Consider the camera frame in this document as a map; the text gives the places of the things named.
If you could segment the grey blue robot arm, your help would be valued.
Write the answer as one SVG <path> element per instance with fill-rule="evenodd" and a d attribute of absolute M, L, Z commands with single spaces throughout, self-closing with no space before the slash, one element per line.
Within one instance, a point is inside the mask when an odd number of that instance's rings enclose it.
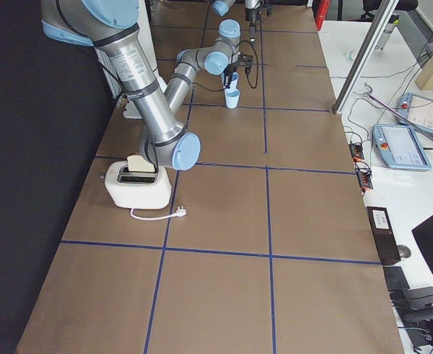
<path fill-rule="evenodd" d="M 268 1 L 244 0 L 243 2 L 245 5 L 245 17 L 249 22 L 249 39 L 251 42 L 254 42 L 257 25 L 261 25 L 263 22 L 263 13 L 266 13 L 270 17 L 273 13 L 273 7 Z M 217 15 L 224 16 L 235 3 L 235 0 L 215 0 L 210 3 Z"/>
<path fill-rule="evenodd" d="M 162 89 L 139 42 L 138 1 L 42 1 L 41 13 L 47 37 L 93 46 L 107 55 L 145 123 L 139 138 L 143 158 L 156 167 L 189 170 L 198 160 L 201 143 L 175 113 L 199 71 L 221 75 L 239 63 L 239 23 L 226 19 L 212 46 L 180 52 Z"/>

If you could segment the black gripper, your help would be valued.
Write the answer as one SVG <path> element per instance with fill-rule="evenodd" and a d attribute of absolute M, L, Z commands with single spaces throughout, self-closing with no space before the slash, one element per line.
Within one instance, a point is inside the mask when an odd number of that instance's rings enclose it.
<path fill-rule="evenodd" d="M 266 0 L 245 0 L 245 15 L 246 20 L 249 22 L 249 38 L 255 39 L 256 36 L 256 23 L 262 21 L 262 14 L 271 16 L 271 4 Z"/>
<path fill-rule="evenodd" d="M 250 74 L 252 71 L 253 63 L 254 63 L 254 57 L 252 55 L 240 53 L 238 55 L 237 60 L 230 63 L 231 73 L 236 72 L 240 67 L 242 67 L 246 74 Z"/>

